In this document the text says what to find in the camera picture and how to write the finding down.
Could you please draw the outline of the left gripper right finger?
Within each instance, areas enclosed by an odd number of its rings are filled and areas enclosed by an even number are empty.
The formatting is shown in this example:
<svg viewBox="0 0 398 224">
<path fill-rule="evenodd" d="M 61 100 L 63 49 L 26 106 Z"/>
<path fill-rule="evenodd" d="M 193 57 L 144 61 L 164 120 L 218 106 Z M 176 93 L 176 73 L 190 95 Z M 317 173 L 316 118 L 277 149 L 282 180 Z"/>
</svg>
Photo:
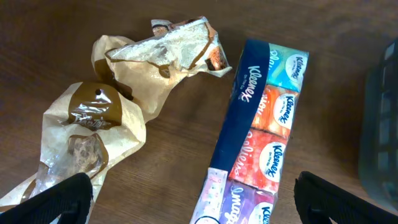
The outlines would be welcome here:
<svg viewBox="0 0 398 224">
<path fill-rule="evenodd" d="M 397 224 L 397 216 L 303 171 L 295 180 L 294 200 L 303 224 Z"/>
</svg>

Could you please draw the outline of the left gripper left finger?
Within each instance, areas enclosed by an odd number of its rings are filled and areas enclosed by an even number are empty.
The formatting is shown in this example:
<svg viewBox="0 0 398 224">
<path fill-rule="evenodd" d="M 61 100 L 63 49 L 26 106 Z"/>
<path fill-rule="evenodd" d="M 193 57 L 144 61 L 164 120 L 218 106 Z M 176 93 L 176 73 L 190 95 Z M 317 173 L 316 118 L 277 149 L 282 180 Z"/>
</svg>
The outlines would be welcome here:
<svg viewBox="0 0 398 224">
<path fill-rule="evenodd" d="M 84 224 L 92 199 L 90 178 L 78 173 L 1 214 L 1 224 Z"/>
</svg>

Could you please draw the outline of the brown bread bag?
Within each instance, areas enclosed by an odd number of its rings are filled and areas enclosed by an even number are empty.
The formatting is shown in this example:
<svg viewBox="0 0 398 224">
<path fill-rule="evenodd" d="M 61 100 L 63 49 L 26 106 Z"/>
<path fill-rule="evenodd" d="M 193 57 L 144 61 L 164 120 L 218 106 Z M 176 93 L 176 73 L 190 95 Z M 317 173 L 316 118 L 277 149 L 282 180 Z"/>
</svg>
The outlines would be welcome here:
<svg viewBox="0 0 398 224">
<path fill-rule="evenodd" d="M 1 198 L 1 212 L 85 173 L 95 203 L 106 174 L 146 141 L 140 107 L 102 83 L 74 83 L 43 114 L 36 174 Z"/>
<path fill-rule="evenodd" d="M 172 89 L 184 78 L 200 72 L 222 77 L 232 69 L 206 17 L 178 23 L 153 19 L 151 26 L 153 37 L 138 42 L 102 35 L 91 53 L 99 79 L 139 105 L 144 121 L 159 115 Z"/>
</svg>

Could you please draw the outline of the grey plastic basket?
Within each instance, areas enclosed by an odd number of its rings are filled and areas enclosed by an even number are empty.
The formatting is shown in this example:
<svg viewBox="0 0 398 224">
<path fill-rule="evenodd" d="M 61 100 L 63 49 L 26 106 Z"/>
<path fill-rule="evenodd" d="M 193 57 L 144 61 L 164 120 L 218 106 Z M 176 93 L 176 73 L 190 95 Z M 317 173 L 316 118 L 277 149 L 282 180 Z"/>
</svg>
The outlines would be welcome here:
<svg viewBox="0 0 398 224">
<path fill-rule="evenodd" d="M 358 174 L 369 197 L 397 211 L 397 40 L 365 82 Z"/>
</svg>

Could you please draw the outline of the Kleenex tissue multipack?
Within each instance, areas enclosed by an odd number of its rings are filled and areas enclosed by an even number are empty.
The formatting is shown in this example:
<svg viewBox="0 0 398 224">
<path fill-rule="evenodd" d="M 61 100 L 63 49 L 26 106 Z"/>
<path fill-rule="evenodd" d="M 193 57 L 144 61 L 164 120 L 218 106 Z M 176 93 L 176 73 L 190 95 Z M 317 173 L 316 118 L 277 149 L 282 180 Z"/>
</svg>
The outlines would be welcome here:
<svg viewBox="0 0 398 224">
<path fill-rule="evenodd" d="M 308 59 L 301 50 L 246 42 L 190 224 L 269 223 Z"/>
</svg>

